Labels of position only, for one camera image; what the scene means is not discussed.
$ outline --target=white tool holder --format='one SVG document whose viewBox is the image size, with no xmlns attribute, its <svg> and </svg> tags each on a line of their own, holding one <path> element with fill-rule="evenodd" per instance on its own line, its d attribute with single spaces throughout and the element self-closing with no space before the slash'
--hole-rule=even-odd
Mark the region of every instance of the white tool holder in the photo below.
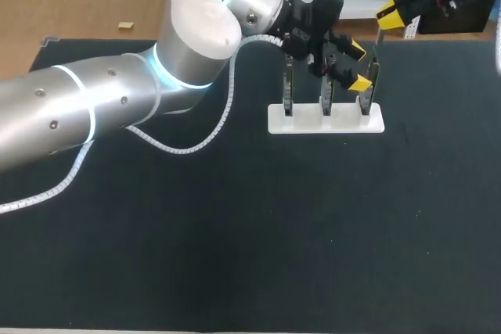
<svg viewBox="0 0 501 334">
<path fill-rule="evenodd" d="M 373 103 L 369 116 L 362 115 L 359 97 L 355 103 L 333 103 L 330 116 L 323 116 L 321 103 L 295 103 L 287 117 L 283 104 L 268 107 L 268 130 L 271 134 L 357 134 L 383 133 L 381 108 Z"/>
</svg>

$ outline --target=brown floor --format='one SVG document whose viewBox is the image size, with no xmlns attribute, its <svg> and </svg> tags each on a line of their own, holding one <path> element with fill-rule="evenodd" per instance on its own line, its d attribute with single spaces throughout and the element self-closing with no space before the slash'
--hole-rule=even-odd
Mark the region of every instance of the brown floor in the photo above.
<svg viewBox="0 0 501 334">
<path fill-rule="evenodd" d="M 155 39 L 163 0 L 0 0 L 0 79 L 24 74 L 45 36 L 60 38 Z M 132 21 L 130 31 L 119 31 L 121 21 Z M 374 20 L 343 21 L 340 29 L 359 40 L 373 40 Z M 431 36 L 440 39 L 492 38 L 483 34 Z M 397 31 L 390 39 L 401 39 Z"/>
</svg>

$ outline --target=cable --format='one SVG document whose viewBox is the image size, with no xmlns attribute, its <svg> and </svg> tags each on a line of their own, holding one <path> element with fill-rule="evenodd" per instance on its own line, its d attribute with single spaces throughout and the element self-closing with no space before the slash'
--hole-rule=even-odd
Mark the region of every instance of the cable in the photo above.
<svg viewBox="0 0 501 334">
<path fill-rule="evenodd" d="M 282 47 L 282 41 L 276 37 L 272 37 L 269 35 L 255 35 L 249 38 L 245 38 L 241 43 L 239 48 L 236 50 L 235 54 L 230 60 L 229 63 L 229 89 L 228 89 L 228 99 L 226 100 L 226 106 L 225 110 L 222 113 L 221 120 L 219 121 L 218 125 L 216 128 L 198 145 L 195 145 L 192 148 L 188 149 L 175 149 L 171 148 L 170 146 L 166 146 L 154 138 L 151 138 L 148 136 L 146 133 L 141 131 L 140 129 L 131 126 L 127 127 L 127 130 L 134 133 L 135 135 L 138 135 L 140 138 L 148 142 L 149 144 L 155 146 L 156 148 L 165 151 L 167 153 L 171 154 L 191 154 L 194 152 L 197 152 L 207 146 L 220 132 L 222 129 L 223 125 L 226 122 L 226 119 L 228 118 L 229 111 L 232 108 L 233 104 L 233 94 L 234 94 L 234 88 L 235 88 L 235 66 L 236 66 L 236 57 L 238 55 L 239 50 L 244 47 L 245 45 L 251 43 L 251 42 L 256 42 L 256 41 L 264 41 L 268 43 L 272 43 L 275 46 Z M 78 171 L 80 170 L 81 165 L 84 163 L 84 159 L 87 156 L 88 151 L 91 149 L 91 146 L 93 144 L 93 141 L 88 142 L 84 144 L 81 149 L 79 154 L 77 155 L 76 160 L 73 163 L 73 166 L 70 169 L 70 172 L 68 175 L 63 179 L 62 182 L 60 182 L 56 187 L 45 191 L 43 193 L 40 193 L 39 195 L 28 197 L 27 199 L 20 199 L 18 201 L 14 201 L 12 203 L 4 203 L 0 204 L 0 214 L 5 214 L 10 211 L 18 210 L 18 209 L 23 209 L 25 207 L 31 207 L 33 205 L 36 205 L 38 203 L 43 203 L 44 201 L 47 201 L 48 199 L 51 199 L 53 197 L 56 197 L 59 195 L 62 191 L 64 191 L 68 186 L 71 184 L 71 182 L 75 179 L 75 177 L 78 174 Z"/>
<path fill-rule="evenodd" d="M 218 125 L 216 125 L 216 128 L 198 145 L 195 145 L 194 147 L 188 148 L 188 149 L 176 149 L 172 148 L 170 146 L 166 146 L 162 144 L 161 142 L 158 142 L 151 136 L 147 135 L 137 127 L 131 126 L 127 127 L 126 129 L 135 135 L 139 136 L 142 138 L 144 141 L 148 142 L 149 144 L 153 145 L 159 150 L 162 150 L 163 152 L 170 153 L 170 154 L 181 154 L 181 155 L 186 155 L 186 154 L 192 154 L 195 152 L 198 152 L 205 146 L 207 146 L 214 138 L 218 135 L 218 133 L 221 131 L 222 127 L 225 125 L 226 120 L 228 119 L 229 111 L 232 108 L 233 104 L 233 96 L 234 96 L 234 89 L 235 89 L 235 66 L 236 66 L 236 57 L 238 56 L 238 53 L 242 47 L 245 45 L 251 43 L 251 42 L 256 42 L 256 41 L 263 41 L 263 42 L 268 42 L 271 43 L 275 46 L 282 47 L 282 40 L 276 37 L 273 37 L 271 35 L 254 35 L 252 37 L 245 38 L 242 40 L 240 43 L 239 48 L 236 50 L 235 54 L 233 54 L 230 62 L 229 62 L 229 85 L 228 85 L 228 99 L 226 100 L 226 106 L 225 109 L 222 113 L 221 119 L 218 122 Z"/>
<path fill-rule="evenodd" d="M 496 69 L 501 75 L 501 7 L 499 7 L 498 28 L 496 31 Z"/>
<path fill-rule="evenodd" d="M 87 156 L 88 150 L 91 148 L 93 143 L 94 143 L 93 141 L 90 141 L 81 147 L 80 152 L 77 155 L 77 158 L 73 162 L 73 166 L 71 167 L 70 172 L 68 172 L 68 175 L 63 179 L 62 182 L 60 182 L 54 188 L 49 189 L 48 191 L 45 191 L 32 197 L 28 197 L 27 199 L 20 199 L 12 203 L 0 204 L 0 214 L 5 214 L 10 211 L 23 209 L 24 207 L 31 207 L 33 205 L 36 205 L 38 203 L 43 203 L 44 201 L 47 201 L 48 199 L 51 199 L 59 195 L 62 191 L 68 188 L 68 186 L 77 176 L 78 171 L 80 170 L 80 167 L 84 163 L 84 159 Z"/>
</svg>

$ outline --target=black mat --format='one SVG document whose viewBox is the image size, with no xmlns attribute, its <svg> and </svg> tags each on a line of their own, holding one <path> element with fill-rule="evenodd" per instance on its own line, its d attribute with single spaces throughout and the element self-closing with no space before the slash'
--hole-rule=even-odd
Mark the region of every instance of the black mat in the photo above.
<svg viewBox="0 0 501 334">
<path fill-rule="evenodd" d="M 150 45 L 61 41 L 34 68 Z M 248 47 L 229 122 L 206 149 L 172 156 L 120 131 L 62 195 L 0 217 L 0 327 L 500 332 L 493 54 L 484 42 L 387 43 L 386 133 L 285 137 L 266 126 L 283 56 Z M 144 129 L 194 145 L 226 85 Z M 0 202 L 52 187 L 74 156 L 0 176 Z"/>
</svg>

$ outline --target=bolt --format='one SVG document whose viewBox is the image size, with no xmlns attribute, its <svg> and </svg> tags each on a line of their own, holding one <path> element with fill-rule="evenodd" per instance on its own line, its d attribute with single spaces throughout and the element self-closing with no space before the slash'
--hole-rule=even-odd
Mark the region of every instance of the bolt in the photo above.
<svg viewBox="0 0 501 334">
<path fill-rule="evenodd" d="M 258 17 L 256 15 L 254 15 L 253 13 L 250 13 L 247 16 L 247 23 L 249 25 L 255 25 L 257 22 L 258 22 Z"/>
</svg>

